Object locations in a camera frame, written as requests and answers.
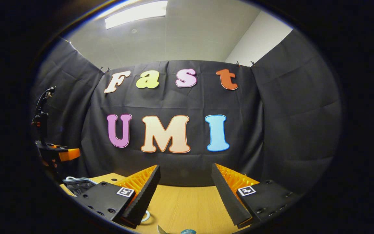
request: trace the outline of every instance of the white cable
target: white cable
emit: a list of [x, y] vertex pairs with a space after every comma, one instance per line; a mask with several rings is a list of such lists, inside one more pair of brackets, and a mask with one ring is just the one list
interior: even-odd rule
[[148, 212], [148, 210], [146, 210], [145, 213], [147, 214], [147, 216], [145, 217], [145, 219], [141, 220], [141, 222], [147, 221], [150, 218], [150, 216], [151, 216], [150, 212]]

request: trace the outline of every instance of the yellow letter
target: yellow letter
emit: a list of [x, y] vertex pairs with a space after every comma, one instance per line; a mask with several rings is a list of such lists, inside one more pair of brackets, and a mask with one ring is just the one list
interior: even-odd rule
[[153, 145], [154, 138], [162, 152], [167, 148], [170, 139], [172, 139], [172, 144], [168, 148], [170, 152], [187, 153], [190, 151], [186, 136], [188, 116], [176, 115], [172, 117], [167, 129], [164, 129], [157, 116], [145, 116], [142, 121], [145, 123], [145, 142], [141, 147], [142, 151], [152, 153], [157, 150]]
[[155, 70], [146, 71], [141, 74], [141, 78], [136, 82], [136, 86], [140, 89], [143, 89], [145, 87], [148, 87], [149, 89], [153, 89], [158, 84], [158, 77], [160, 76], [160, 73]]
[[114, 92], [116, 90], [115, 86], [120, 86], [123, 82], [123, 79], [125, 79], [125, 77], [128, 77], [130, 74], [131, 71], [124, 71], [113, 74], [112, 79], [110, 79], [110, 83], [108, 87], [105, 89], [104, 93]]

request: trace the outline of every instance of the blue letter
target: blue letter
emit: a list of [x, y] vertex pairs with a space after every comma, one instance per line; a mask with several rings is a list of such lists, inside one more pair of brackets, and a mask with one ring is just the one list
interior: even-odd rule
[[207, 146], [209, 151], [227, 150], [230, 145], [224, 138], [224, 121], [226, 116], [222, 114], [208, 115], [205, 118], [210, 126], [210, 144]]

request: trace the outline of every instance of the letter m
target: letter m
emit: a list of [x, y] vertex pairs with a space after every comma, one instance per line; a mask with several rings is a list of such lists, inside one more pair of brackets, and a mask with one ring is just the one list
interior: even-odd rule
[[145, 141], [141, 147], [143, 152], [152, 153], [157, 150], [153, 145], [154, 139], [162, 152], [167, 148], [170, 139], [172, 139], [172, 144], [168, 148], [170, 152], [187, 153], [190, 151], [186, 136], [188, 116], [176, 115], [172, 117], [167, 129], [164, 129], [157, 116], [145, 116], [142, 121], [145, 123]]

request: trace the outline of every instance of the ceiling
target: ceiling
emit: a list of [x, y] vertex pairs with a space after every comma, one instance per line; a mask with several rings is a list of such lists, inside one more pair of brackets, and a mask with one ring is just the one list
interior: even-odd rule
[[260, 11], [239, 0], [168, 0], [165, 17], [108, 30], [102, 17], [65, 39], [103, 71], [163, 60], [224, 62]]

